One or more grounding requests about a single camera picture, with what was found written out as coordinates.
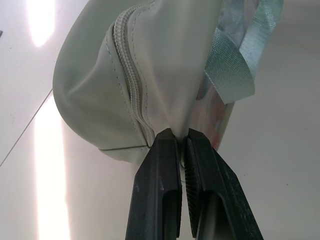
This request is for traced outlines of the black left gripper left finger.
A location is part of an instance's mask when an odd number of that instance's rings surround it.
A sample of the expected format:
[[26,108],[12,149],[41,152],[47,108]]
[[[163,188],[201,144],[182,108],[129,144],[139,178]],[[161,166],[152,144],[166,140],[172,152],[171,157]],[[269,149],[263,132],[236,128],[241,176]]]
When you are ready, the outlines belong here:
[[177,240],[181,213],[180,151],[167,128],[157,134],[135,174],[125,240]]

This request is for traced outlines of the pale green zip pouch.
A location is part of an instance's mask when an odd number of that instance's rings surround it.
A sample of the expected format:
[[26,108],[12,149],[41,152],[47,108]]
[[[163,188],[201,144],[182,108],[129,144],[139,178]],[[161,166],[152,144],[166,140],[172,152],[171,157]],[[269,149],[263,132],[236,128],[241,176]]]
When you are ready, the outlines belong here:
[[140,164],[157,134],[189,129],[218,149],[284,0],[89,0],[65,39],[53,96],[65,123]]

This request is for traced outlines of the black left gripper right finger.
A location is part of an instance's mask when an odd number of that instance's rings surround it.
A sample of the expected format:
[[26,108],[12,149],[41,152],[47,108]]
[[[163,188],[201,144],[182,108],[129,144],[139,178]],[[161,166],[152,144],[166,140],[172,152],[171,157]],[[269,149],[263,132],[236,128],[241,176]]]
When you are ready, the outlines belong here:
[[194,129],[185,142],[184,172],[195,240],[264,240],[237,175]]

